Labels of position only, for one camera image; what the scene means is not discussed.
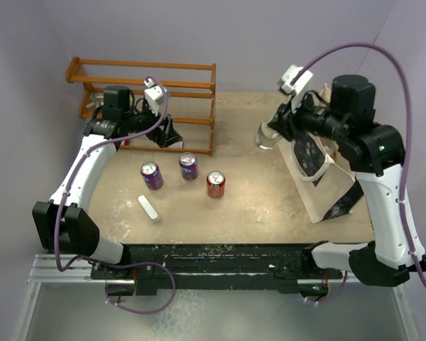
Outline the glass soda bottle front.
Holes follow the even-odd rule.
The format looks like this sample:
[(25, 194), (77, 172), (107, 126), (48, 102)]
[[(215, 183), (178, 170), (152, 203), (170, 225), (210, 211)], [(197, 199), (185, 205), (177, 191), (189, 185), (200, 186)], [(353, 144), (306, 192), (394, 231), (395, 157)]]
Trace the glass soda bottle front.
[(268, 123), (268, 120), (263, 121), (254, 137), (254, 143), (263, 150), (273, 149), (282, 138), (277, 131), (269, 127)]

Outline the red cola can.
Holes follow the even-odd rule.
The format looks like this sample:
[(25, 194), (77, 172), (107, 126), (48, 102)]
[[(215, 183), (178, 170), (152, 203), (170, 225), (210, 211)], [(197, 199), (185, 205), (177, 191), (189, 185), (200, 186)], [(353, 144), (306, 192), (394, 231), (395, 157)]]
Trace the red cola can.
[(213, 170), (207, 175), (207, 194), (211, 198), (224, 196), (226, 178), (221, 171)]

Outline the canvas tote bag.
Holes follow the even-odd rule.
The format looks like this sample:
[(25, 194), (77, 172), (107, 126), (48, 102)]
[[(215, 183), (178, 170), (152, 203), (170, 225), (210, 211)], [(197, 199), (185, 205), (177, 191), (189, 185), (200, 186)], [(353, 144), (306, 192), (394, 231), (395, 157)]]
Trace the canvas tote bag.
[(353, 212), (363, 190), (336, 142), (306, 133), (297, 141), (282, 139), (278, 148), (311, 222)]

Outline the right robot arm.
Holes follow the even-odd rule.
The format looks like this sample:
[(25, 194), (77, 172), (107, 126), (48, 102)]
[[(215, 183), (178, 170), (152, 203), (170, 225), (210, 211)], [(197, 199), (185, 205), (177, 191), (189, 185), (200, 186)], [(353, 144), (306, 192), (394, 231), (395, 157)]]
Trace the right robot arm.
[(287, 70), (278, 82), (287, 103), (277, 109), (268, 127), (287, 141), (304, 133), (330, 139), (350, 165), (363, 190), (374, 241), (335, 244), (322, 241), (304, 249), (302, 272), (317, 278), (326, 269), (350, 271), (367, 286), (396, 287), (410, 273), (426, 271), (426, 251), (416, 236), (406, 192), (400, 184), (408, 162), (398, 130), (374, 121), (376, 88), (360, 75), (340, 75), (332, 81), (329, 103), (316, 105), (310, 72)]

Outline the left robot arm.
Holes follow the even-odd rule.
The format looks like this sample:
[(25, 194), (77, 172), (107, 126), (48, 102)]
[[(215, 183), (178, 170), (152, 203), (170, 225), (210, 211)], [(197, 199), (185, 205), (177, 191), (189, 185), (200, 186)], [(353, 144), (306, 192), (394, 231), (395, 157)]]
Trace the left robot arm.
[(32, 216), (45, 250), (75, 254), (107, 263), (115, 278), (131, 273), (132, 262), (125, 246), (101, 235), (88, 215), (96, 186), (108, 162), (123, 141), (146, 136), (160, 148), (181, 141), (167, 113), (169, 92), (153, 77), (147, 77), (143, 97), (136, 99), (125, 86), (104, 89), (102, 104), (87, 122), (79, 152), (60, 187), (46, 202), (37, 201)]

